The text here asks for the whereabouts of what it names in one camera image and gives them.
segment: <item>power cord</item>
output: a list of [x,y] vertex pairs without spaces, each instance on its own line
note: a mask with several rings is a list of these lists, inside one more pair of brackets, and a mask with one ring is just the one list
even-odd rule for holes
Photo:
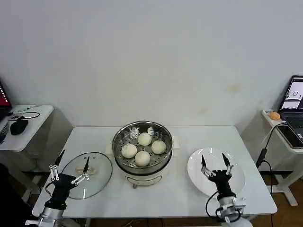
[[[266,160],[263,160],[262,162],[265,162],[268,164],[269,166],[269,169],[270,169],[270,181],[271,181],[271,184],[270,184],[270,194],[271,196],[273,196],[273,171],[272,171],[272,168],[271,168],[271,165],[268,161]],[[271,227],[274,227],[274,223],[273,223],[273,215],[271,214],[270,215],[270,220],[271,220]]]
[[13,112],[9,112],[6,114],[6,116],[12,116],[12,115],[19,115],[19,114],[37,114],[36,116],[33,116],[33,117],[25,117],[25,116],[21,116],[17,119],[15,119],[16,121],[17,120],[23,120],[23,119],[33,119],[33,118],[36,118],[36,117],[39,117],[40,116],[40,113],[39,112],[21,112],[21,113],[13,113]]
[[214,219],[216,219],[216,220],[217,220],[217,217],[216,217],[216,216],[212,216],[212,215],[210,215],[210,214],[208,213],[207,207],[208,207],[209,201],[210,201],[210,200],[214,197],[214,195],[216,195],[217,193],[218,193],[218,191],[216,191],[214,194],[212,194],[211,197],[209,197],[209,199],[207,200],[207,202],[206,202],[206,204],[205,204],[205,211],[206,211],[207,215],[208,215],[210,218],[214,218]]
[[268,140],[267,140],[267,143],[266,143],[265,147],[262,149],[262,151],[261,151],[261,153],[260,153],[260,155],[259,155],[259,157],[258,157],[258,159],[257,159],[257,162],[256,162],[257,168],[260,167],[262,161],[265,159],[265,155],[266,155],[266,153],[267,153],[267,146],[268,146],[268,144],[269,144],[271,135],[272,135],[273,132],[274,132],[274,129],[275,129],[277,126],[282,125],[282,124],[286,124],[286,121],[281,121],[280,123],[276,124],[274,127],[271,128],[271,130],[270,130],[269,133],[267,134],[267,136],[269,135],[269,138],[268,138]]
[[46,192],[52,197],[52,194],[50,193],[50,191],[47,189],[53,182],[50,182],[47,184],[47,186],[45,187]]

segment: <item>orange object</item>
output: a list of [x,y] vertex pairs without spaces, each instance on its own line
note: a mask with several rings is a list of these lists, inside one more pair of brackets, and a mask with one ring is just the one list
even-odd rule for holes
[[272,120],[274,120],[274,121],[278,121],[278,120],[281,119],[280,114],[278,114],[278,113],[275,112],[275,111],[270,112],[268,116],[269,116]]

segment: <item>wooden floor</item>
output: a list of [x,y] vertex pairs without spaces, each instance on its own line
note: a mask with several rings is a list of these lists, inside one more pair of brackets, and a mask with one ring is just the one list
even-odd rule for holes
[[[263,177],[267,185],[270,184],[270,177]],[[22,196],[25,188],[11,179],[10,183],[13,188]],[[278,212],[273,215],[273,226],[274,227],[303,227],[303,181],[299,180],[291,186],[291,191],[297,199],[298,206],[291,207],[286,198],[282,193],[275,193],[274,200],[278,207]],[[37,196],[31,196],[29,203],[34,205],[37,200]],[[131,219],[92,219],[91,227],[127,227]],[[270,215],[258,216],[252,220],[254,227],[271,227]],[[169,227],[169,226],[180,226],[180,227],[194,227],[194,226],[217,226],[210,218],[150,218],[134,220],[131,223],[132,227]]]

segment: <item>wall stain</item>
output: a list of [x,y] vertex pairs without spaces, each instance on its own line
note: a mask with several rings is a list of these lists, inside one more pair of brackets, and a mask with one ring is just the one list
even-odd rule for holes
[[199,114],[204,115],[208,112],[208,108],[202,107],[201,110],[199,111]]
[[239,84],[239,83],[231,84],[231,85],[227,86],[225,90],[229,93],[236,94],[241,90],[241,84]]

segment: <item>steamer pot handle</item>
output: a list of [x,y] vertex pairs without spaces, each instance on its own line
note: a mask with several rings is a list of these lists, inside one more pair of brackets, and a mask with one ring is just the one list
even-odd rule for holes
[[172,150],[173,150],[173,156],[177,157],[179,153],[178,150],[180,150],[180,144],[176,136],[172,137]]

